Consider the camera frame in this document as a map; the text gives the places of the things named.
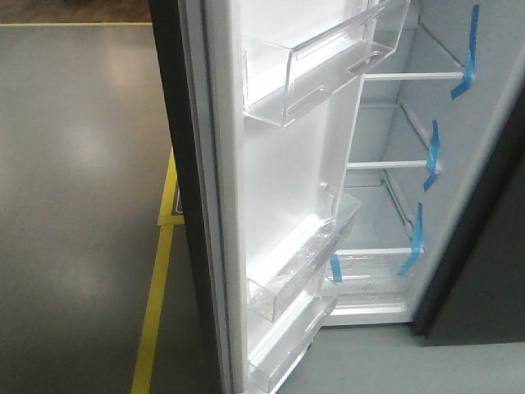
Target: door shelf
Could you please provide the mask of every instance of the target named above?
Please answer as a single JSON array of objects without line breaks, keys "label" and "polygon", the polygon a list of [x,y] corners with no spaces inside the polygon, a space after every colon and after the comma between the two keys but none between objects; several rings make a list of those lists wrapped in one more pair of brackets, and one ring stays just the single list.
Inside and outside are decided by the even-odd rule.
[{"label": "door shelf", "polygon": [[304,285],[328,260],[337,242],[352,231],[360,206],[361,203],[354,197],[342,193],[337,216],[324,221],[318,220],[321,226],[281,265],[281,269],[271,273],[271,267],[280,264],[268,264],[249,272],[249,308],[271,322],[279,318]]},{"label": "door shelf", "polygon": [[244,37],[245,114],[284,127],[315,108],[395,51],[408,5],[356,7],[357,15],[302,42]]},{"label": "door shelf", "polygon": [[[324,280],[325,266],[311,283],[332,286]],[[323,319],[336,306],[336,289],[330,295],[303,291],[249,357],[249,381],[264,393],[275,392],[302,359]]]}]

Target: refrigerator door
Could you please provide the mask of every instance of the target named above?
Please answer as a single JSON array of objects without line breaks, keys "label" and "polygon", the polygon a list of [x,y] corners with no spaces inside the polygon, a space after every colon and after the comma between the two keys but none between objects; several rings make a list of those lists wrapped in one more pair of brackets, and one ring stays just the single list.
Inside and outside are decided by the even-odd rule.
[{"label": "refrigerator door", "polygon": [[[151,1],[209,363],[223,392],[275,392],[334,308],[325,269],[360,206],[342,186],[363,72],[395,50],[408,7],[307,3]],[[276,9],[283,22],[259,30]],[[261,43],[261,32],[275,41]],[[281,69],[283,51],[293,69],[291,60]],[[265,64],[280,68],[267,74]]]}]

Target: blue tape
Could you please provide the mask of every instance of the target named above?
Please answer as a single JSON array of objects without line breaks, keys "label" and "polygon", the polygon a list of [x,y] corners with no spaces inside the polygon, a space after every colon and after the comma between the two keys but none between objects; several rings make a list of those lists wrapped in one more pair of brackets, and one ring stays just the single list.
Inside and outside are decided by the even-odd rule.
[{"label": "blue tape", "polygon": [[337,254],[333,254],[330,257],[330,265],[331,265],[331,273],[334,277],[335,283],[342,283],[343,282],[343,276],[341,275],[341,265],[339,264],[339,256]]},{"label": "blue tape", "polygon": [[418,203],[418,218],[416,220],[416,227],[413,229],[412,236],[412,252],[407,261],[404,262],[401,269],[397,272],[398,275],[404,277],[409,273],[412,266],[418,261],[419,256],[423,252],[423,204]]},{"label": "blue tape", "polygon": [[430,148],[428,150],[427,158],[427,169],[430,172],[430,176],[423,183],[423,189],[427,191],[430,189],[434,182],[437,180],[439,174],[437,173],[437,163],[441,155],[441,143],[440,143],[440,128],[437,121],[432,121],[432,138],[430,140]]},{"label": "blue tape", "polygon": [[474,71],[476,70],[476,35],[477,23],[479,22],[479,4],[472,8],[472,19],[470,21],[470,35],[468,36],[468,54],[463,72],[463,81],[450,91],[450,97],[455,100],[465,93],[473,85]]}]

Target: refrigerator shelf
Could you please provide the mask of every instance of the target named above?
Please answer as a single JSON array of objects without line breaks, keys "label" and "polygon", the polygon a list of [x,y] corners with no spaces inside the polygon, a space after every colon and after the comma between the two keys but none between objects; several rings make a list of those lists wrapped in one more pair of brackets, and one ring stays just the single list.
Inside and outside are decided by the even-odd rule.
[{"label": "refrigerator shelf", "polygon": [[401,277],[397,272],[410,256],[409,250],[374,252],[366,253],[365,250],[337,252],[342,282],[336,284],[339,298],[332,315],[392,314],[407,310],[404,293],[409,278]]},{"label": "refrigerator shelf", "polygon": [[320,275],[311,283],[317,293],[303,291],[249,355],[249,381],[264,393],[273,393],[302,359],[323,319],[336,306],[336,289],[320,295],[321,286],[334,287]]},{"label": "refrigerator shelf", "polygon": [[347,170],[425,167],[427,157],[426,141],[401,105],[359,108]]},{"label": "refrigerator shelf", "polygon": [[[431,61],[422,62],[421,57]],[[404,27],[395,53],[364,75],[361,103],[394,104],[407,84],[452,88],[462,79],[463,67],[424,25]]]},{"label": "refrigerator shelf", "polygon": [[[425,48],[431,66],[409,61],[410,53]],[[463,68],[424,25],[403,28],[394,55],[365,74],[365,81],[462,80]]]},{"label": "refrigerator shelf", "polygon": [[249,308],[271,322],[279,318],[302,287],[325,264],[337,242],[351,232],[360,206],[361,203],[354,197],[341,193],[337,216],[312,221],[320,225],[306,241],[299,243],[299,248],[295,248],[289,259],[284,263],[276,261],[286,256],[286,249],[294,248],[304,239],[304,231],[292,234],[283,245],[278,245],[269,256],[271,262],[262,261],[257,267],[252,267],[248,273]]},{"label": "refrigerator shelf", "polygon": [[302,41],[245,36],[245,114],[284,127],[324,102],[395,51],[408,5],[355,6],[349,19]]}]

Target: concrete floor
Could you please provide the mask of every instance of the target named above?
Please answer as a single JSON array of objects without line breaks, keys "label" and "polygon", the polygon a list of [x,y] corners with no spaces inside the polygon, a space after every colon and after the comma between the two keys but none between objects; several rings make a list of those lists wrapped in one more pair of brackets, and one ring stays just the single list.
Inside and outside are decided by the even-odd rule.
[{"label": "concrete floor", "polygon": [[[0,119],[0,392],[129,392],[171,150],[151,27],[0,27]],[[206,387],[184,236],[155,393]]]},{"label": "concrete floor", "polygon": [[525,343],[422,346],[403,324],[321,330],[279,394],[522,394]]}]

